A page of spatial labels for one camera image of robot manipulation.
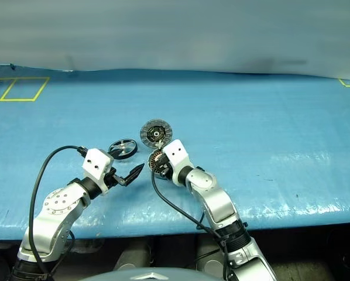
gear disc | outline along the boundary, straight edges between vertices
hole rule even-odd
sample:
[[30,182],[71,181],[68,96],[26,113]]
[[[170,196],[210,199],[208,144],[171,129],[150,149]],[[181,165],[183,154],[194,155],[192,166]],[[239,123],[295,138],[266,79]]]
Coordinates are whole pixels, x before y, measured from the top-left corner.
[[150,148],[162,148],[168,144],[173,136],[169,123],[161,119],[147,121],[140,130],[142,142]]

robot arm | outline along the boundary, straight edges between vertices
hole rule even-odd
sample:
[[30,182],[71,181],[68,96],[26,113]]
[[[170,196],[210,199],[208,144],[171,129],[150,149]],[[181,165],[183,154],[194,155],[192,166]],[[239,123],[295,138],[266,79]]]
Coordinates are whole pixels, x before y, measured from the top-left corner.
[[[33,222],[33,240],[39,256],[49,272],[60,258],[72,224],[87,208],[91,200],[117,184],[127,186],[136,179],[144,164],[131,170],[124,179],[115,174],[114,158],[99,149],[89,149],[83,163],[85,178],[74,179],[65,188],[51,192],[45,199],[40,214]],[[12,272],[12,280],[33,280],[43,272],[29,243],[26,230]]]
[[276,281],[274,271],[261,253],[229,195],[217,183],[217,178],[202,168],[195,168],[180,140],[163,148],[166,156],[159,164],[170,164],[171,179],[177,186],[186,186],[202,204],[210,227],[225,241],[230,268],[229,280]]

wrinkled blue cover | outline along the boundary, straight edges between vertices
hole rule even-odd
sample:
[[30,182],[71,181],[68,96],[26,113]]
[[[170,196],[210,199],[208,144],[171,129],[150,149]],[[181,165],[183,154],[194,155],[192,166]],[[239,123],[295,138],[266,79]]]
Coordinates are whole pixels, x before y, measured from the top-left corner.
[[[0,239],[22,238],[33,183],[53,149],[108,149],[118,139],[136,139],[138,153],[114,162],[124,176],[146,162],[151,150],[139,130],[153,118],[172,126],[195,165],[217,175],[250,229],[350,222],[350,88],[336,79],[0,67],[0,77],[13,76],[50,81],[35,102],[0,102]],[[21,95],[28,90],[26,83],[14,87]],[[83,176],[82,162],[75,151],[50,162],[36,213],[46,194]],[[201,216],[187,190],[161,180],[159,187]],[[96,198],[73,231],[77,238],[129,237],[195,226],[155,195],[145,167],[130,186]]]

blue table surface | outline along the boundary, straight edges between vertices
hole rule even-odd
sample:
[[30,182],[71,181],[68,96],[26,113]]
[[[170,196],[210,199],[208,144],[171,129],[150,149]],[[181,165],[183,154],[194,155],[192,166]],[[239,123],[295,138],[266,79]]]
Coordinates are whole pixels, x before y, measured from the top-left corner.
[[[45,157],[63,145],[108,149],[136,139],[138,153],[114,162],[120,175],[146,162],[142,125],[166,120],[195,165],[217,175],[250,229],[350,222],[350,81],[290,75],[190,71],[63,72],[0,66],[0,78],[50,77],[35,101],[0,101],[0,239],[21,239],[33,183]],[[0,98],[33,98],[41,79],[0,80]],[[37,195],[82,177],[75,151],[48,165]],[[161,191],[201,216],[191,194],[159,180]],[[99,196],[75,222],[77,238],[196,232],[161,201],[147,167],[128,187]]]

